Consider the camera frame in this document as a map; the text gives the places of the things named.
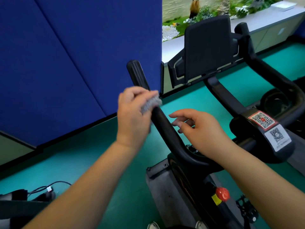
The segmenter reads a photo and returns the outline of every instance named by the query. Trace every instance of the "forearm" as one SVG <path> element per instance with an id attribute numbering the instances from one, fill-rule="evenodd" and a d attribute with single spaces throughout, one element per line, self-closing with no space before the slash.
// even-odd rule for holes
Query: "forearm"
<path id="1" fill-rule="evenodd" d="M 123 172 L 136 151 L 113 143 L 64 194 L 52 202 L 25 229 L 95 228 Z"/>
<path id="2" fill-rule="evenodd" d="M 272 228 L 305 228 L 305 194 L 238 146 L 219 157 L 222 165 Z"/>

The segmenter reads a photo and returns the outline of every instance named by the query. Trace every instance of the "red resistance knob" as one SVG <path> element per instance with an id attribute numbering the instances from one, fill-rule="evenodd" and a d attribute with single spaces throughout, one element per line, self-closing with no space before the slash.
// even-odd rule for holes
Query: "red resistance knob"
<path id="1" fill-rule="evenodd" d="M 229 191 L 226 189 L 226 188 L 223 188 L 223 187 L 217 187 L 216 188 L 216 196 L 226 202 L 227 200 L 230 199 L 230 193 Z"/>

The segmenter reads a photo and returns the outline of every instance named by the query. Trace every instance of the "teal floor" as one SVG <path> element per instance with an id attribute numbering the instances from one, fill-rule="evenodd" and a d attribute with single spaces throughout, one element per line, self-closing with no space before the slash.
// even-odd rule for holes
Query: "teal floor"
<path id="1" fill-rule="evenodd" d="M 305 75 L 305 45 L 286 43 L 261 56 L 291 80 Z M 221 83 L 244 105 L 261 98 L 272 88 L 250 68 L 241 64 L 222 74 Z M 229 129 L 231 115 L 212 96 L 203 83 L 196 84 L 163 101 L 166 115 L 181 108 L 194 108 L 211 113 L 223 129 L 233 138 Z M 72 138 L 50 146 L 22 164 L 0 173 L 0 193 L 17 189 L 33 190 L 54 181 L 74 183 L 115 140 L 116 118 L 90 128 Z M 188 140 L 181 136 L 185 143 Z M 99 228 L 146 228 L 151 221 L 160 225 L 162 220 L 145 182 L 145 169 L 165 159 L 168 148 L 155 127 L 152 127 L 143 148 L 121 178 Z M 270 165 L 272 169 L 305 191 L 305 178 L 289 164 Z M 217 173 L 223 186 L 237 199 L 241 191 L 226 171 Z M 57 194 L 67 189 L 66 184 L 55 184 Z M 268 228 L 260 218 L 257 228 Z"/>

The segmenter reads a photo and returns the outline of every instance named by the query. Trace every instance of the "red qr code sticker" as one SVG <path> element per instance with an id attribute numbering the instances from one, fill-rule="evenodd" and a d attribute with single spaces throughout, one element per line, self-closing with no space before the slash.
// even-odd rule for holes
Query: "red qr code sticker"
<path id="1" fill-rule="evenodd" d="M 249 116 L 248 118 L 253 120 L 264 130 L 270 128 L 272 125 L 274 125 L 276 123 L 276 121 L 274 119 L 272 119 L 266 113 L 263 113 L 261 111 L 258 111 L 257 113 Z"/>

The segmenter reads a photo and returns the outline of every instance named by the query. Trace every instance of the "blue panel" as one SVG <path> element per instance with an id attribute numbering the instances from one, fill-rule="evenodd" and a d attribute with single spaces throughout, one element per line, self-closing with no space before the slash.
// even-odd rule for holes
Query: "blue panel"
<path id="1" fill-rule="evenodd" d="M 37 0 L 106 115 L 132 86 L 126 64 L 141 62 L 161 88 L 162 0 Z"/>
<path id="2" fill-rule="evenodd" d="M 0 0 L 0 130 L 34 146 L 105 117 L 34 0 Z"/>
<path id="3" fill-rule="evenodd" d="M 299 26 L 299 28 L 296 30 L 295 35 L 298 35 L 301 38 L 305 39 L 305 20 L 303 23 Z"/>

